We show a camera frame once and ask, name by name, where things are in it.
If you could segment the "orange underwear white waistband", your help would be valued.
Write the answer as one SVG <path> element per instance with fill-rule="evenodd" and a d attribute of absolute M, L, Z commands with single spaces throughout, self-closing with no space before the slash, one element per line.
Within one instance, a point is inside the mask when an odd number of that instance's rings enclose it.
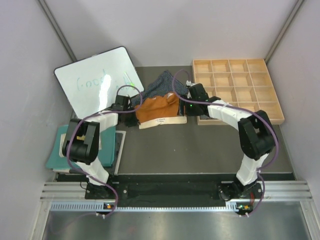
<path fill-rule="evenodd" d="M 140 130 L 187 123 L 187 117 L 180 113 L 180 99 L 173 92 L 147 98 L 135 114 Z"/>

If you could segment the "grey striped underwear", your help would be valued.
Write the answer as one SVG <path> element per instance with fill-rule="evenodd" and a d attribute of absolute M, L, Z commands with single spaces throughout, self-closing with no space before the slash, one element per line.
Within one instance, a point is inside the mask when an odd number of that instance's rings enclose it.
<path fill-rule="evenodd" d="M 201 115 L 201 116 L 199 117 L 199 119 L 200 119 L 200 120 L 208 120 L 208 119 L 210 119 L 210 117 L 208 117 L 207 115 Z"/>

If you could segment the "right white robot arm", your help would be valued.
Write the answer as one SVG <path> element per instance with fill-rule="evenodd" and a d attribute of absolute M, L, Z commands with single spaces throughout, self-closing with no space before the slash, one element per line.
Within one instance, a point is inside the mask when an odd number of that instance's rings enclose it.
<path fill-rule="evenodd" d="M 238 131 L 243 158 L 236 173 L 233 192 L 239 198 L 245 198 L 252 191 L 251 184 L 257 179 L 257 173 L 264 160 L 279 143 L 268 114 L 264 110 L 253 112 L 246 108 L 231 105 L 221 98 L 209 97 L 201 83 L 188 88 L 190 105 L 200 107 L 200 115 L 217 119 Z"/>

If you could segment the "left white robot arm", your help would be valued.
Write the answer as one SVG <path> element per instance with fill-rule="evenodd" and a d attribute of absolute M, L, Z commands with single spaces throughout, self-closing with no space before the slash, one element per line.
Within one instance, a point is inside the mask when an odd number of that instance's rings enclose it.
<path fill-rule="evenodd" d="M 109 173 L 98 158 L 100 133 L 118 124 L 118 112 L 128 111 L 131 107 L 129 96 L 117 95 L 110 110 L 103 110 L 83 120 L 72 118 L 69 121 L 61 152 L 71 162 L 79 166 L 89 180 L 96 186 L 102 198 L 109 198 L 114 191 L 108 183 Z"/>

